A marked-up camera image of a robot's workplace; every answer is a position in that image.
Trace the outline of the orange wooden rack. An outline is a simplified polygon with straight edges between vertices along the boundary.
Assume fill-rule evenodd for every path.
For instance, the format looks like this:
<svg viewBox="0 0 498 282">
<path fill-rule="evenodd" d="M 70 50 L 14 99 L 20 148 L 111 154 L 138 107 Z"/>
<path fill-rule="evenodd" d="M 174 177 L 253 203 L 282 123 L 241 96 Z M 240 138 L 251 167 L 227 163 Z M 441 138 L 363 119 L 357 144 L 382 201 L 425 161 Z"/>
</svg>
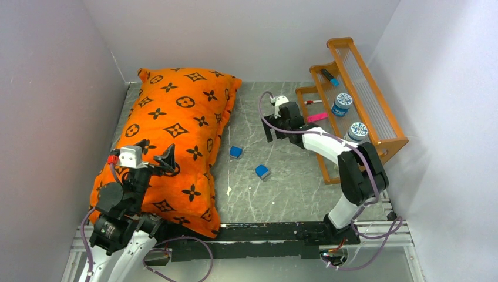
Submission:
<svg viewBox="0 0 498 282">
<path fill-rule="evenodd" d="M 311 66 L 314 85 L 296 89 L 307 122 L 337 137 L 371 142 L 382 163 L 408 143 L 352 38 L 327 41 L 333 61 Z"/>
</svg>

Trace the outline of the orange patterned pillowcase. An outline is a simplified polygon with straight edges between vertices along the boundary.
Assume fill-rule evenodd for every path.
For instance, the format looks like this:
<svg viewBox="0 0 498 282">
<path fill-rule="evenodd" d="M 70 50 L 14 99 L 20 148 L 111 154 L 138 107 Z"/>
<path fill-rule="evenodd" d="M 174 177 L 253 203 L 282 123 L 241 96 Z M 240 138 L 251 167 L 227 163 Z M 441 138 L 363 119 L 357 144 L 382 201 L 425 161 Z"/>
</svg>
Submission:
<svg viewBox="0 0 498 282">
<path fill-rule="evenodd" d="M 174 145 L 176 162 L 174 172 L 150 179 L 142 211 L 215 238 L 221 221 L 211 168 L 241 79 L 200 68 L 140 68 L 137 74 L 142 86 L 116 147 L 144 142 L 143 160 L 153 163 Z"/>
</svg>

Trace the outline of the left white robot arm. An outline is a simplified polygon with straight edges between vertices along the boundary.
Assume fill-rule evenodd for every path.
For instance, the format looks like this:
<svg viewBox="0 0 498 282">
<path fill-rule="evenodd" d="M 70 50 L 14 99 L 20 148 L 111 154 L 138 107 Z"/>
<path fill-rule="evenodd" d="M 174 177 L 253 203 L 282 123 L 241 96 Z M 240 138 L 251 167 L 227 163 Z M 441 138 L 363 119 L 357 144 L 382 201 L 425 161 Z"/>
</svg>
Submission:
<svg viewBox="0 0 498 282">
<path fill-rule="evenodd" d="M 99 212 L 91 236 L 82 237 L 87 260 L 80 281 L 123 281 L 153 247 L 168 239 L 165 220 L 142 212 L 152 176 L 173 173 L 177 167 L 171 144 L 152 162 L 143 160 L 146 141 L 112 150 L 107 158 L 113 180 L 97 193 L 88 213 Z"/>
</svg>

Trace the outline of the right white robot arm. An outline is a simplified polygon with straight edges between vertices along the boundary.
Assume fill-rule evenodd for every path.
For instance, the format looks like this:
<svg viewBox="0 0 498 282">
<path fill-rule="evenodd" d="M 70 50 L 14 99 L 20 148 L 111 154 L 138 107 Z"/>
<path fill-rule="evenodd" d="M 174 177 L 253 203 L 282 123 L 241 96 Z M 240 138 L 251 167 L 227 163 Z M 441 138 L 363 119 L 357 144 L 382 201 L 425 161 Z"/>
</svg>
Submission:
<svg viewBox="0 0 498 282">
<path fill-rule="evenodd" d="M 361 210 L 375 203 L 389 180 L 375 146 L 340 139 L 313 123 L 306 123 L 295 102 L 285 96 L 271 99 L 275 112 L 261 118 L 269 142 L 273 138 L 316 153 L 338 166 L 341 197 L 324 217 L 323 237 L 336 244 Z"/>
</svg>

